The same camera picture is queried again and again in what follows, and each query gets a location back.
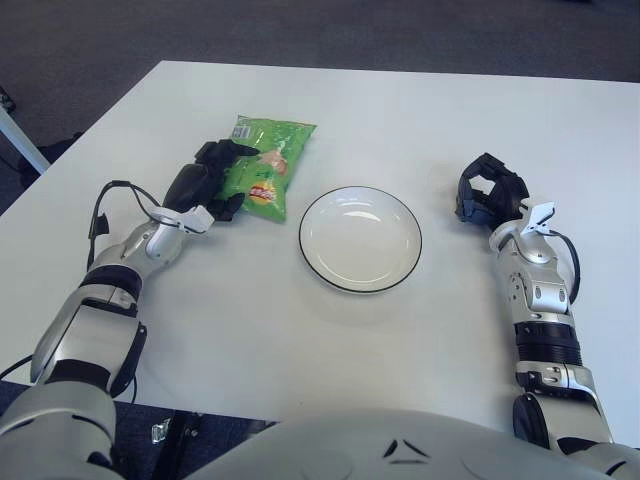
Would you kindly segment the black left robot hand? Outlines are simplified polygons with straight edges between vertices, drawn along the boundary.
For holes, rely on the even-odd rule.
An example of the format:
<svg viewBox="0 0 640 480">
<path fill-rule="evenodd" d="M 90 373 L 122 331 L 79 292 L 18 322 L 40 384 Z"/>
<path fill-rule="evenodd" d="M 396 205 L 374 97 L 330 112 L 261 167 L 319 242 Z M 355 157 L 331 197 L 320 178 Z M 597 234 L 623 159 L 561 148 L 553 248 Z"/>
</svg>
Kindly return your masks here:
<svg viewBox="0 0 640 480">
<path fill-rule="evenodd" d="M 231 221 L 240 209 L 245 194 L 236 193 L 227 198 L 219 198 L 219 194 L 236 161 L 240 157 L 252 157 L 258 153 L 253 147 L 229 139 L 206 142 L 195 154 L 195 162 L 180 170 L 162 206 L 179 213 L 204 206 L 216 221 Z"/>
</svg>

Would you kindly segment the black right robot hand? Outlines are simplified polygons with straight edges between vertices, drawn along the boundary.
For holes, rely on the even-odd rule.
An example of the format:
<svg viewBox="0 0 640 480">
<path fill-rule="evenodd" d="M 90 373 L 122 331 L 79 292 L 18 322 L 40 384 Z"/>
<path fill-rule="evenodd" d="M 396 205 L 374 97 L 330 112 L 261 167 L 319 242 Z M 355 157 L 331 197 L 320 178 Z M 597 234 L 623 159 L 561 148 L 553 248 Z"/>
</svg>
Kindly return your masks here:
<svg viewBox="0 0 640 480">
<path fill-rule="evenodd" d="M 474 189 L 471 180 L 481 177 L 494 183 L 488 194 Z M 524 180 L 489 153 L 483 153 L 462 172 L 458 182 L 455 214 L 461 222 L 495 230 L 522 218 L 521 202 L 529 197 Z"/>
</svg>

